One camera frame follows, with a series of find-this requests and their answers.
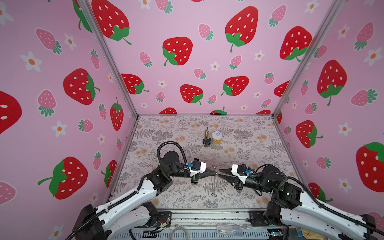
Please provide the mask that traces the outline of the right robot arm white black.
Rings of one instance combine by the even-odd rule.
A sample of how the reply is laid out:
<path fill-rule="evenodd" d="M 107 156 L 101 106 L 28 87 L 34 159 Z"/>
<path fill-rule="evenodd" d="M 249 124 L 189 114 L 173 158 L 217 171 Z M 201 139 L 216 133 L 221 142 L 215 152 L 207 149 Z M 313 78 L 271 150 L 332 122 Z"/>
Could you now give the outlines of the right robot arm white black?
<path fill-rule="evenodd" d="M 321 202 L 298 179 L 286 176 L 271 164 L 256 170 L 233 165 L 221 169 L 218 176 L 238 192 L 249 188 L 257 195 L 271 194 L 265 211 L 268 222 L 299 227 L 331 240 L 374 240 L 374 233 L 384 234 L 377 229 L 374 217 L 353 215 Z"/>

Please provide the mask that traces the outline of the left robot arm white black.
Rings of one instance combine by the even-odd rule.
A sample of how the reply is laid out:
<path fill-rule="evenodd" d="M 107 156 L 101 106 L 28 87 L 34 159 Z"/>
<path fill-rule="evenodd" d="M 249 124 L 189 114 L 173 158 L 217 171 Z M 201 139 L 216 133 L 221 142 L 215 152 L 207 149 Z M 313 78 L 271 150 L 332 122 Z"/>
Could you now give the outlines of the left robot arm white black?
<path fill-rule="evenodd" d="M 142 176 L 137 187 L 98 207 L 84 207 L 67 238 L 111 240 L 136 227 L 152 227 L 159 219 L 159 212 L 152 200 L 173 184 L 174 177 L 191 179 L 191 183 L 196 185 L 200 179 L 217 175 L 199 159 L 188 163 L 182 146 L 175 141 L 160 144 L 157 158 L 159 166 Z"/>

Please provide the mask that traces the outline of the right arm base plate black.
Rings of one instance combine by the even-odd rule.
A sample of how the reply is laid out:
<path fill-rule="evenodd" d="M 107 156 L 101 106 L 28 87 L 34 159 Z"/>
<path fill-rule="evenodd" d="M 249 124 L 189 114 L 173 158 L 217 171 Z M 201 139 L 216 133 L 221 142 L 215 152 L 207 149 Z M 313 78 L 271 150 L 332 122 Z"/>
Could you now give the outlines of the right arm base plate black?
<path fill-rule="evenodd" d="M 282 223 L 280 218 L 268 211 L 249 211 L 247 222 L 251 223 L 253 227 L 281 227 Z"/>

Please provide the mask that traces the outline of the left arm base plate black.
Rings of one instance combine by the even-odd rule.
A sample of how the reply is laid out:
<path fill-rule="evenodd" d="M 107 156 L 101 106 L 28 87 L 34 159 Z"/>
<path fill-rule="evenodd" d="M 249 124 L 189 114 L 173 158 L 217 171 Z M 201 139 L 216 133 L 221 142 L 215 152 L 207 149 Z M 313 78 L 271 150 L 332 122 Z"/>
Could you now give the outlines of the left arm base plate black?
<path fill-rule="evenodd" d="M 168 228 L 171 226 L 172 212 L 159 212 L 158 214 L 150 214 L 149 220 L 143 225 L 144 228 Z"/>

